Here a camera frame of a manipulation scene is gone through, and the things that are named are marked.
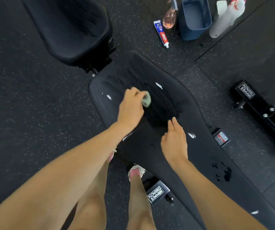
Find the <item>trash bin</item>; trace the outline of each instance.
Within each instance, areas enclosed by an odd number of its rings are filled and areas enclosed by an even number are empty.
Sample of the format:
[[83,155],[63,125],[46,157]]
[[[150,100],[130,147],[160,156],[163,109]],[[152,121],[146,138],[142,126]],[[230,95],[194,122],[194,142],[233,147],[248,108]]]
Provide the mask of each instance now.
[[182,0],[178,23],[184,41],[199,38],[212,24],[208,0]]

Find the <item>sponge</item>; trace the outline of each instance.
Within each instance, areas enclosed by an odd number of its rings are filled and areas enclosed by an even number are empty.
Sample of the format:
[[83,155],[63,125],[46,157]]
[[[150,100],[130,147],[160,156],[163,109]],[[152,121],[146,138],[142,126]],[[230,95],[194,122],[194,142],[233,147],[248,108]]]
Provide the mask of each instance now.
[[143,100],[142,100],[142,105],[144,107],[149,107],[151,104],[151,97],[150,97],[150,94],[148,91],[146,91],[146,94],[145,96],[143,97]]

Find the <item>person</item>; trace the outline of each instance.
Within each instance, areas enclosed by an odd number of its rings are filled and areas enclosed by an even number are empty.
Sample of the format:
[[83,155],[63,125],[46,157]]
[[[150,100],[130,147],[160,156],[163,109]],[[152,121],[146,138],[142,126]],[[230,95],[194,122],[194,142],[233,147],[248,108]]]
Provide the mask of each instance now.
[[[106,228],[104,194],[109,162],[117,144],[141,120],[145,91],[127,89],[117,121],[107,130],[43,167],[0,205],[0,229],[60,229],[77,203],[69,230]],[[208,230],[266,228],[227,197],[188,160],[186,135],[177,120],[169,120],[162,152],[193,198]],[[154,230],[151,206],[135,165],[130,180],[129,230]]]

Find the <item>leg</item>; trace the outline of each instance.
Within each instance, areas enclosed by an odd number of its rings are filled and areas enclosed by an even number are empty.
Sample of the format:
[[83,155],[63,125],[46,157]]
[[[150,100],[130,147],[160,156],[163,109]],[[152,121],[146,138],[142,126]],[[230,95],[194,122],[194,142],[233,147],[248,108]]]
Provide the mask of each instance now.
[[151,206],[143,187],[140,174],[141,171],[139,168],[132,169],[129,172],[131,186],[127,230],[156,230],[152,218]]
[[74,219],[68,230],[104,230],[107,214],[104,203],[109,161],[106,160],[89,188],[78,201]]

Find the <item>toothpaste tube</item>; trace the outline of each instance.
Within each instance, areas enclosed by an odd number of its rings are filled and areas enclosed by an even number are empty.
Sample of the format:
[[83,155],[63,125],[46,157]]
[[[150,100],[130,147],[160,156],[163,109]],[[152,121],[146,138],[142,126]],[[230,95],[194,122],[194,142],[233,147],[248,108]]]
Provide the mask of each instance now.
[[156,30],[157,30],[157,32],[158,32],[158,34],[159,34],[159,36],[160,36],[160,38],[162,40],[162,43],[164,44],[164,46],[166,48],[168,48],[168,43],[169,42],[168,42],[168,40],[166,38],[166,35],[165,35],[164,31],[163,31],[163,27],[162,27],[161,21],[158,20],[158,21],[154,21],[153,23],[155,24]]

